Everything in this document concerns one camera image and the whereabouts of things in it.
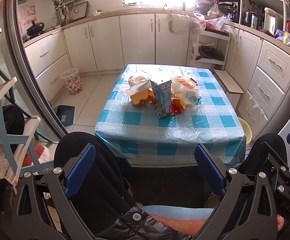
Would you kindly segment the person's right hand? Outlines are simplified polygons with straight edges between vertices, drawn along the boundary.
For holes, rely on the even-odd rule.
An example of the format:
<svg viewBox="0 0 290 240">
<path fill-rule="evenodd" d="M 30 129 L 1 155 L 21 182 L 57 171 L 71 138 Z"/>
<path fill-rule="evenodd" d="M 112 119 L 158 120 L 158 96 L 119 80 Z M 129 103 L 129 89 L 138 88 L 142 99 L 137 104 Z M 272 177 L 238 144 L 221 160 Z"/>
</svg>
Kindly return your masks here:
<svg viewBox="0 0 290 240">
<path fill-rule="evenodd" d="M 280 215 L 276 215 L 276 220 L 277 220 L 277 230 L 279 232 L 284 227 L 285 219 Z"/>
</svg>

